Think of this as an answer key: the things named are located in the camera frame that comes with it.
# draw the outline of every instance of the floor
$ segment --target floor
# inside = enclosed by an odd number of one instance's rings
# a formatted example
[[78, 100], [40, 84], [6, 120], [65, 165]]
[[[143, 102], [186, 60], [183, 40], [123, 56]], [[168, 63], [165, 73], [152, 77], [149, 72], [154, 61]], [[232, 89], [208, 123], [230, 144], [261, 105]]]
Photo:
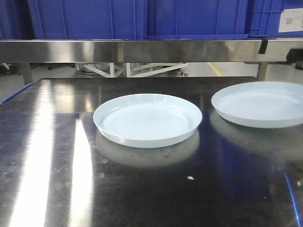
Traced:
[[[214, 62], [214, 63], [189, 63], [188, 76], [256, 76], [258, 66], [243, 62]], [[1, 69], [0, 73], [0, 100], [15, 93], [24, 86], [21, 74], [6, 75]], [[34, 82], [42, 78], [91, 78], [98, 77], [92, 73], [76, 74], [76, 69], [67, 64], [60, 64], [52, 70], [47, 66], [37, 66], [32, 69]], [[185, 76], [182, 71], [176, 70], [157, 75], [158, 77]], [[269, 64], [266, 80], [289, 81], [303, 84], [303, 71], [296, 70], [294, 65]]]

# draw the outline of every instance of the stainless steel shelf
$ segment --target stainless steel shelf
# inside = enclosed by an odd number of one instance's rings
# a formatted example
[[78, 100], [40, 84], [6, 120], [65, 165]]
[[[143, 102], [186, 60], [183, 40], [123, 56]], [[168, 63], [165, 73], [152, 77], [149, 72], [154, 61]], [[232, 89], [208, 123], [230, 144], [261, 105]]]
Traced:
[[[267, 43], [265, 53], [259, 53]], [[275, 40], [2, 40], [0, 62], [208, 62], [285, 61], [303, 39]]]

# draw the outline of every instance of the black tape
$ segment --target black tape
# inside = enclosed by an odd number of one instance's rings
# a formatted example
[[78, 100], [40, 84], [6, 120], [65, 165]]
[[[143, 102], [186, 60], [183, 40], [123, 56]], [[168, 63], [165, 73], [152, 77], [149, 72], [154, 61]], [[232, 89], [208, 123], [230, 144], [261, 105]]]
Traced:
[[260, 50], [258, 52], [259, 54], [265, 54], [266, 48], [267, 48], [267, 44], [268, 44], [268, 40], [262, 40], [261, 46], [260, 46]]

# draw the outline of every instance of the plastic container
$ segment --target plastic container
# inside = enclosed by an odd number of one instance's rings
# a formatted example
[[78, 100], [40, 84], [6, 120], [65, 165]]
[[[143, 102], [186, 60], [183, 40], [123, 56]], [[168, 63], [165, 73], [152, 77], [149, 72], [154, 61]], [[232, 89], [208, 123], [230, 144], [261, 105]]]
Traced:
[[34, 38], [27, 0], [0, 0], [0, 39]]
[[246, 31], [252, 37], [303, 36], [302, 0], [249, 0]]
[[37, 39], [146, 36], [146, 0], [28, 0]]
[[247, 0], [149, 0], [148, 39], [243, 39]]

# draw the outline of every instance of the debris speck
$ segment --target debris speck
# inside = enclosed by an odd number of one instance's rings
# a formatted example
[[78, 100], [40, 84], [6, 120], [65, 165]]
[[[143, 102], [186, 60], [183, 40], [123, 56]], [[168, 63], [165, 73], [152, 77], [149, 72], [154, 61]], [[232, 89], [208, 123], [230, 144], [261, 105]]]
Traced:
[[99, 177], [99, 178], [104, 178], [104, 177], [105, 177], [105, 174], [104, 174], [104, 173], [98, 173], [98, 177]]
[[102, 164], [106, 164], [107, 162], [108, 162], [108, 159], [106, 159], [106, 158], [104, 158], [104, 159], [101, 160]]

